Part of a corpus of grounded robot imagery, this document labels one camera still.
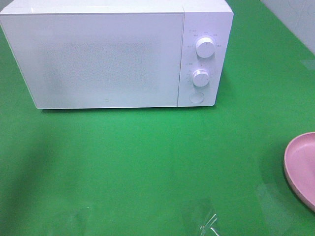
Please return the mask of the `round door release button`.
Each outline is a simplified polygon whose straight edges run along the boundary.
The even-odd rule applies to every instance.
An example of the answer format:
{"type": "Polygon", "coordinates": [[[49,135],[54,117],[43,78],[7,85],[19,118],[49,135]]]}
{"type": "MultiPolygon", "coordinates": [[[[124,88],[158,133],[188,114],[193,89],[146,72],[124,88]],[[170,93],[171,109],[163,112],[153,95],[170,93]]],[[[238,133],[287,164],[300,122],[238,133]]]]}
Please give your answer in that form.
{"type": "Polygon", "coordinates": [[[199,104],[204,101],[204,94],[202,92],[194,92],[189,96],[191,103],[199,104]]]}

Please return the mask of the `white microwave knob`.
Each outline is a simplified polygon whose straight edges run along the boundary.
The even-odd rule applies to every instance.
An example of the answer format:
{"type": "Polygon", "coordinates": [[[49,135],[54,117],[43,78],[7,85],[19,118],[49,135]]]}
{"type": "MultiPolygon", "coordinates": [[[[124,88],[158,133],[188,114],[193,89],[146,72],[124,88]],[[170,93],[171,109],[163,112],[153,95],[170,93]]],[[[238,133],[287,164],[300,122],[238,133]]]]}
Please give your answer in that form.
{"type": "Polygon", "coordinates": [[[198,69],[192,74],[192,82],[196,87],[204,87],[210,81],[210,74],[207,70],[198,69]]]}
{"type": "Polygon", "coordinates": [[[197,40],[195,50],[200,58],[209,58],[215,52],[215,42],[209,36],[202,37],[197,40]]]}

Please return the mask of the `pink round plate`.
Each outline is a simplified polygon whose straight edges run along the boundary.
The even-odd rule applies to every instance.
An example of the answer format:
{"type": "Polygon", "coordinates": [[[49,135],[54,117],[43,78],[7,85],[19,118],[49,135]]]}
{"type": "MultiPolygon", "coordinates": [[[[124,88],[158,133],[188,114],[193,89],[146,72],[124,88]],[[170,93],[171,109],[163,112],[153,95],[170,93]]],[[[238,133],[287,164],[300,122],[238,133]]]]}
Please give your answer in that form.
{"type": "Polygon", "coordinates": [[[285,177],[298,198],[315,210],[315,133],[308,132],[292,139],[284,153],[285,177]]]}

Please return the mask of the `white microwave oven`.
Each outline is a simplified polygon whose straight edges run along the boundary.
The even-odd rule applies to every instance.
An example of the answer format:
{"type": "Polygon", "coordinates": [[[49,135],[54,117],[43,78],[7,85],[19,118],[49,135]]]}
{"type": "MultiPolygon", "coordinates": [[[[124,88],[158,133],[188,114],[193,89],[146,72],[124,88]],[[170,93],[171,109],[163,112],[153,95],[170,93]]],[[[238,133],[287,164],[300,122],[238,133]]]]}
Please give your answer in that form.
{"type": "Polygon", "coordinates": [[[233,21],[233,11],[223,0],[15,0],[3,8],[2,15],[39,14],[149,14],[182,13],[182,46],[178,102],[175,107],[213,106],[219,88],[223,62],[233,21]],[[200,58],[195,50],[198,39],[209,36],[215,52],[200,58]],[[192,74],[207,70],[210,81],[196,87],[192,74]],[[204,101],[191,103],[189,96],[202,92],[204,101]]]}

